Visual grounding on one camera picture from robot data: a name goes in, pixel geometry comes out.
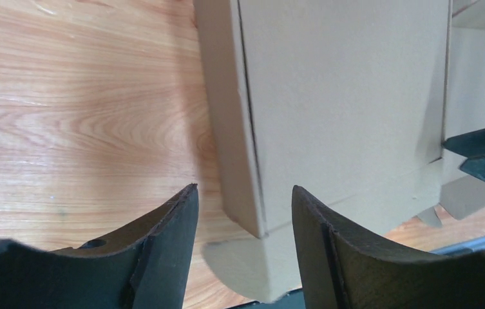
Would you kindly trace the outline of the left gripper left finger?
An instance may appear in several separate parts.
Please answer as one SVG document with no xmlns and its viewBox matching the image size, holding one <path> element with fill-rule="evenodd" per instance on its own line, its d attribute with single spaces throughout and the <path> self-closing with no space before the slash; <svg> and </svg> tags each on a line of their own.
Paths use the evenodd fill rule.
<svg viewBox="0 0 485 309">
<path fill-rule="evenodd" d="M 181 308 L 198 211 L 191 184 L 78 248 L 0 239 L 0 308 Z"/>
</svg>

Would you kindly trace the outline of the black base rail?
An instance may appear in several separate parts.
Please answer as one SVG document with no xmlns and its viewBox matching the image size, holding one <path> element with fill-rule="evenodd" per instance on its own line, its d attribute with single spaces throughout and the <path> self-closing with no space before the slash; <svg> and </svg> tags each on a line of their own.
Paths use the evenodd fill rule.
<svg viewBox="0 0 485 309">
<path fill-rule="evenodd" d="M 434 211 L 442 227 L 430 227 L 419 218 L 412 218 L 390 231 L 386 237 L 402 245 L 448 256 L 485 250 L 485 208 L 461 221 L 455 220 L 441 207 L 434 208 Z M 230 244 L 234 251 L 225 257 L 227 273 L 222 275 L 220 271 L 215 272 L 228 288 L 249 298 L 250 306 L 304 308 L 302 287 L 296 282 L 297 275 L 293 272 L 295 260 L 281 263 L 281 267 L 287 268 L 288 272 L 277 276 L 280 286 L 274 288 L 266 283 L 265 271 L 256 268 L 262 261 L 258 257 L 261 241 L 236 239 Z"/>
</svg>

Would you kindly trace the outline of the cardboard box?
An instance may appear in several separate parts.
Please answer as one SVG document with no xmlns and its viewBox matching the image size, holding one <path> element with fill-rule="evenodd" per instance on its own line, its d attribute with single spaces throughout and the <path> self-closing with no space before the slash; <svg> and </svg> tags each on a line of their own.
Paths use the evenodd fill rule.
<svg viewBox="0 0 485 309">
<path fill-rule="evenodd" d="M 436 205 L 449 1 L 195 1 L 234 292 L 300 284 L 292 188 L 377 234 Z"/>
</svg>

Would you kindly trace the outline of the cardboard sheet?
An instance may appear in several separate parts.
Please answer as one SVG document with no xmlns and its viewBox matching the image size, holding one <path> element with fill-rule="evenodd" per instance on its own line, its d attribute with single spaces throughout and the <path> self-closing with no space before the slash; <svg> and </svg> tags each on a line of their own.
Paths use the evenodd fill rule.
<svg viewBox="0 0 485 309">
<path fill-rule="evenodd" d="M 485 128 L 485 1 L 450 1 L 444 136 Z M 439 205 L 461 220 L 485 207 L 485 183 L 459 170 L 464 158 L 443 154 Z"/>
</svg>

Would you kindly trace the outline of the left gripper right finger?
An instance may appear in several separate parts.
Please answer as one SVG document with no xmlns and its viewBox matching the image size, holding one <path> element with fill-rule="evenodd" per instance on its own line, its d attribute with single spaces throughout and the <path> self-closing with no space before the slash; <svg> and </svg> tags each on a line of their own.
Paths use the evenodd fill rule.
<svg viewBox="0 0 485 309">
<path fill-rule="evenodd" d="M 386 239 L 292 190 L 307 308 L 485 308 L 485 250 L 444 256 Z"/>
</svg>

